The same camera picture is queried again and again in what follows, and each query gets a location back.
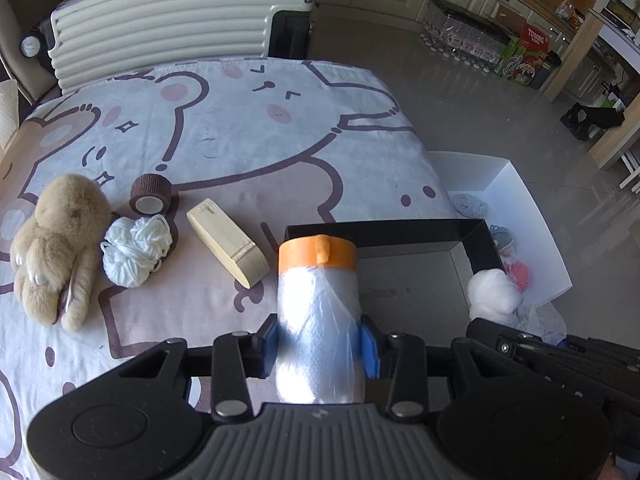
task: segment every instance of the trash bin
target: trash bin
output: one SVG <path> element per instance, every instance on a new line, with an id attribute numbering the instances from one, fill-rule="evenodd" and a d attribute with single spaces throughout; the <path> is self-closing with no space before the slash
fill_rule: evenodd
<path id="1" fill-rule="evenodd" d="M 540 69 L 529 83 L 529 87 L 539 90 L 551 73 L 562 64 L 560 56 L 553 50 L 546 55 L 546 59 L 542 62 Z"/>

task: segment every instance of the tile floor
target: tile floor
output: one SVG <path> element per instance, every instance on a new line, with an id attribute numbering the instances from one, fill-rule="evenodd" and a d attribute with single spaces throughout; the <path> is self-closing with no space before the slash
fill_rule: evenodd
<path id="1" fill-rule="evenodd" d="M 572 104 L 432 54 L 417 33 L 319 18 L 311 59 L 372 70 L 428 150 L 508 158 L 527 184 L 574 287 L 554 301 L 569 332 L 640 348 L 640 250 L 629 227 L 640 196 L 620 190 L 619 162 L 599 171 L 559 123 Z"/>

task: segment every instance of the white yarn ball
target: white yarn ball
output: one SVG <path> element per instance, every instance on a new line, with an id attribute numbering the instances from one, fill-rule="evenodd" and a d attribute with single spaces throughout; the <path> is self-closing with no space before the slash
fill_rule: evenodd
<path id="1" fill-rule="evenodd" d="M 470 280 L 466 294 L 471 303 L 472 320 L 481 317 L 509 325 L 522 304 L 522 293 L 501 269 L 481 270 Z"/>
<path id="2" fill-rule="evenodd" d="M 146 281 L 160 267 L 173 238 L 162 215 L 136 221 L 118 218 L 100 244 L 104 272 L 113 283 L 132 288 Z"/>

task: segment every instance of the beige plush toy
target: beige plush toy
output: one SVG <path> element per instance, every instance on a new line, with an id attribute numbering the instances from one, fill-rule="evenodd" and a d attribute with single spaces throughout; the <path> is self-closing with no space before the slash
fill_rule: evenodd
<path id="1" fill-rule="evenodd" d="M 69 282 L 62 326 L 70 331 L 82 326 L 100 264 L 98 245 L 110 219 L 106 197 L 84 176 L 64 174 L 42 191 L 11 245 L 14 293 L 28 317 L 53 324 L 60 292 Z"/>

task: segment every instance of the suitcase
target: suitcase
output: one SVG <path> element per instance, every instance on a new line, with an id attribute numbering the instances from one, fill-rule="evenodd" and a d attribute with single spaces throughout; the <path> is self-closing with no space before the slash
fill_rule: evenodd
<path id="1" fill-rule="evenodd" d="M 167 62 L 305 59 L 313 0 L 65 0 L 41 24 L 63 94 Z"/>

